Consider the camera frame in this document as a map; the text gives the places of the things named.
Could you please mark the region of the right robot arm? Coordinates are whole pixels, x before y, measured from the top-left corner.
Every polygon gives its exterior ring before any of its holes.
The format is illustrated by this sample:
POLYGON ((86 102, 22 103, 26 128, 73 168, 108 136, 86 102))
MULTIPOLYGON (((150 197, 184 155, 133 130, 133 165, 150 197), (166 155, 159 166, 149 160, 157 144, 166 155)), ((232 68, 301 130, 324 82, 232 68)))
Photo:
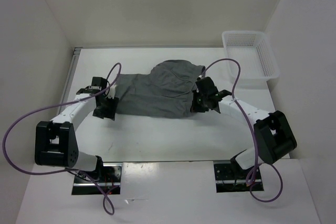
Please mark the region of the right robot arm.
POLYGON ((230 159, 230 172, 235 178, 243 178, 256 164, 272 165, 297 148, 297 141, 283 112, 268 112, 240 102, 232 92, 218 91, 210 77, 197 78, 196 86, 192 112, 215 111, 246 124, 252 130, 253 147, 230 159))

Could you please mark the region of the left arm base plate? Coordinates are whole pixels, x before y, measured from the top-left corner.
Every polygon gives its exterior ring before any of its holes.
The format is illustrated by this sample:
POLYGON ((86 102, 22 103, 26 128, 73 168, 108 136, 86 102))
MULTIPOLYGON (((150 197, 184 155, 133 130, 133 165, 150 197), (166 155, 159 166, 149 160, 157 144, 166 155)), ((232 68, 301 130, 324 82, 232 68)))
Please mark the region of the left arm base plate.
MULTIPOLYGON (((100 190, 84 174, 69 172, 74 175, 71 194, 79 195, 100 195, 100 190)), ((119 195, 121 192, 122 163, 104 163, 100 174, 86 172, 99 187, 108 195, 119 195)))

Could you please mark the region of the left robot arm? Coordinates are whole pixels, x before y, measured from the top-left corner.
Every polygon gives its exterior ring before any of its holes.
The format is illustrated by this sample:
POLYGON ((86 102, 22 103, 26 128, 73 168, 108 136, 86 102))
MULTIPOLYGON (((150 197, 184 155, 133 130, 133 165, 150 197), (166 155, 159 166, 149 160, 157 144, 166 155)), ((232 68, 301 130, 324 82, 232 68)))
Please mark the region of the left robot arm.
POLYGON ((77 91, 75 99, 58 116, 41 121, 36 126, 35 163, 77 169, 93 182, 101 181, 107 173, 100 156, 79 151, 76 130, 92 113, 100 119, 115 120, 119 99, 108 80, 93 77, 91 85, 77 91))

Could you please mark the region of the grey shorts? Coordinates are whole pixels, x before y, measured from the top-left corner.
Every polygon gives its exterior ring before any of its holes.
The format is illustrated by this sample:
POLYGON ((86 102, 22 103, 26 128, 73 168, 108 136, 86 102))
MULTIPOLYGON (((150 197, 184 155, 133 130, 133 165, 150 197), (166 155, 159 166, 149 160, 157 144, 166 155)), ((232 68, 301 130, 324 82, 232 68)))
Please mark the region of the grey shorts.
POLYGON ((191 116, 196 80, 205 66, 167 60, 148 74, 121 74, 116 82, 118 114, 181 119, 191 116))

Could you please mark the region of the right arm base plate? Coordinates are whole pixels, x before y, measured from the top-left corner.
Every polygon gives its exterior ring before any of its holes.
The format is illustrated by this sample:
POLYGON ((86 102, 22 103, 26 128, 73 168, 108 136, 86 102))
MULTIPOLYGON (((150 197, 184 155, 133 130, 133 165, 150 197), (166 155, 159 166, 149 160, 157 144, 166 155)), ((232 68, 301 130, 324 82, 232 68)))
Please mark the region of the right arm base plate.
POLYGON ((241 193, 250 190, 246 185, 247 173, 251 170, 239 170, 230 161, 216 161, 213 163, 215 185, 217 193, 241 193))

